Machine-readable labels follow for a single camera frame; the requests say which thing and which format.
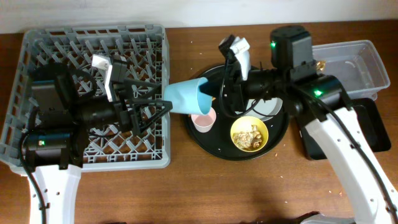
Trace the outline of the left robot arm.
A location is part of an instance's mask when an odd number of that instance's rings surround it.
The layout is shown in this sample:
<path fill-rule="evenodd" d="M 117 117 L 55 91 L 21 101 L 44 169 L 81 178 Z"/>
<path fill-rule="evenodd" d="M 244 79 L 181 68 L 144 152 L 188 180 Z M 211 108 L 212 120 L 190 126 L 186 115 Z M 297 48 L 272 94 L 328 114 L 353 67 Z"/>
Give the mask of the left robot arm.
<path fill-rule="evenodd" d="M 38 105 L 19 141 L 19 159 L 29 178 L 30 222 L 73 223 L 83 154 L 93 128 L 117 123 L 120 132 L 143 134 L 172 109 L 155 98 L 161 86 L 128 78 L 125 62 L 101 62 L 105 94 L 79 95 L 74 76 L 91 80 L 83 70 L 62 63 L 41 66 L 31 74 Z"/>

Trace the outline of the brown snack wrapper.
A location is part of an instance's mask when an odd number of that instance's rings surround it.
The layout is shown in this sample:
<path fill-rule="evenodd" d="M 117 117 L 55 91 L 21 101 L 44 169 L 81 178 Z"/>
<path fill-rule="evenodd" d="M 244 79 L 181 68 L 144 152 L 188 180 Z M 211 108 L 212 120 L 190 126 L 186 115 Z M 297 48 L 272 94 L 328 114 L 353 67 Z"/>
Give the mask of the brown snack wrapper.
<path fill-rule="evenodd" d="M 318 72 L 324 71 L 326 67 L 326 61 L 325 60 L 316 61 L 315 67 Z"/>

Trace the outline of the blue cup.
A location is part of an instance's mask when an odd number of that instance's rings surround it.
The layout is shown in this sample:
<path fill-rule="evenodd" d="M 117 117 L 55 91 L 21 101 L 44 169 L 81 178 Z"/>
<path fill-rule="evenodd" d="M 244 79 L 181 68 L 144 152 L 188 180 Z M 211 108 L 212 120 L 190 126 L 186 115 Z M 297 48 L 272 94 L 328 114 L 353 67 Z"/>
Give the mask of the blue cup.
<path fill-rule="evenodd" d="M 208 83 L 205 77 L 168 85 L 163 99 L 172 102 L 171 113 L 207 115 L 210 112 L 212 96 L 201 92 L 200 86 Z"/>

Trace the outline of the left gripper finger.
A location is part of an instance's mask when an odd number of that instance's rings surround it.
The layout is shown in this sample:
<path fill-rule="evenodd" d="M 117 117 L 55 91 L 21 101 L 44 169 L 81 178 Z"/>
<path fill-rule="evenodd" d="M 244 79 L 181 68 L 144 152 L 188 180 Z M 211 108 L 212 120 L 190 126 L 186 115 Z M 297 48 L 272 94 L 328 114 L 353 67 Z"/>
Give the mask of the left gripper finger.
<path fill-rule="evenodd" d="M 147 119 L 142 118 L 142 109 L 155 109 L 155 113 L 149 116 Z M 173 108 L 171 101 L 164 100 L 132 100 L 132 133 L 134 135 L 140 135 L 157 120 L 161 119 L 165 114 L 167 114 Z"/>
<path fill-rule="evenodd" d="M 132 78 L 124 79 L 124 86 L 126 96 L 128 98 L 138 98 L 138 99 L 149 99 L 154 97 L 162 89 L 162 85 L 158 83 L 145 82 L 142 80 L 136 80 Z M 144 94 L 135 94 L 138 92 L 137 87 L 146 87 L 147 92 Z"/>

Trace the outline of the yellow bowl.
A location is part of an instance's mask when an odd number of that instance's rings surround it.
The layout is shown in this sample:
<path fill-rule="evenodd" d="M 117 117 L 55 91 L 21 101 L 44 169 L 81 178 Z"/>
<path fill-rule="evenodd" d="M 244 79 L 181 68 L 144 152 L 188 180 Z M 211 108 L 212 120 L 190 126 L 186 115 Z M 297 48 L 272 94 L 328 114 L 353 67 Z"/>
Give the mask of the yellow bowl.
<path fill-rule="evenodd" d="M 254 151 L 245 151 L 245 150 L 239 149 L 239 150 L 241 150 L 243 152 L 257 152 L 257 151 L 260 151 L 262 148 L 265 147 L 265 145 L 268 142 L 268 139 L 269 139 L 268 128 L 266 127 L 264 122 L 262 122 L 259 118 L 255 118 L 253 116 L 243 116 L 241 118 L 238 118 L 232 124 L 232 127 L 230 129 L 231 140 L 233 141 L 233 134 L 234 133 L 238 133 L 238 132 L 241 132 L 241 131 L 250 131 L 252 125 L 256 125 L 258 127 L 258 130 L 261 132 L 261 134 L 262 134 L 262 143 L 261 143 L 260 148 L 254 150 Z"/>

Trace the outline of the peanut shells food waste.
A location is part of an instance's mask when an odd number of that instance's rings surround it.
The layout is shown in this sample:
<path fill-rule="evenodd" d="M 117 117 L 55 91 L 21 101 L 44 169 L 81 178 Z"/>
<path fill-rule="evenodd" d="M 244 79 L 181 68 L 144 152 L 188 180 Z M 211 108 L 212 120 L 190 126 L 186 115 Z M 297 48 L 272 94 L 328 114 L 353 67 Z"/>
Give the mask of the peanut shells food waste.
<path fill-rule="evenodd" d="M 261 146 L 262 134 L 256 125 L 252 125 L 250 131 L 234 133 L 233 142 L 239 149 L 254 151 Z"/>

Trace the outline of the pink cup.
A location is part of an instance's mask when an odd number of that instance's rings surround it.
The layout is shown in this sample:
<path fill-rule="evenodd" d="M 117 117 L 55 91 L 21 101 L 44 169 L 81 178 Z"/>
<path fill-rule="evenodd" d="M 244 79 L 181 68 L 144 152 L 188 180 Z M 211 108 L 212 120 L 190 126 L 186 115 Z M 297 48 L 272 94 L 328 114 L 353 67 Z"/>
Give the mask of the pink cup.
<path fill-rule="evenodd" d="M 200 133 L 207 133 L 216 121 L 216 111 L 211 108 L 207 115 L 191 115 L 194 127 Z"/>

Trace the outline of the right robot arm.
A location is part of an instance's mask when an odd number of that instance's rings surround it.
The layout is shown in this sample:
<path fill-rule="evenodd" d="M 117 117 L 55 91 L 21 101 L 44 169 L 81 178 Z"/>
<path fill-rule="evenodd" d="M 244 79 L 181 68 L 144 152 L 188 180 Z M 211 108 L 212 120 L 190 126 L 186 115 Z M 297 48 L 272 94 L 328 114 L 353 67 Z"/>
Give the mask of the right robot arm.
<path fill-rule="evenodd" d="M 317 71 L 310 33 L 283 26 L 270 36 L 270 70 L 254 70 L 246 39 L 229 36 L 218 48 L 225 59 L 220 110 L 230 118 L 250 112 L 249 100 L 280 98 L 300 119 L 329 160 L 354 211 L 355 223 L 396 223 L 397 190 L 372 152 L 351 99 L 333 75 Z"/>

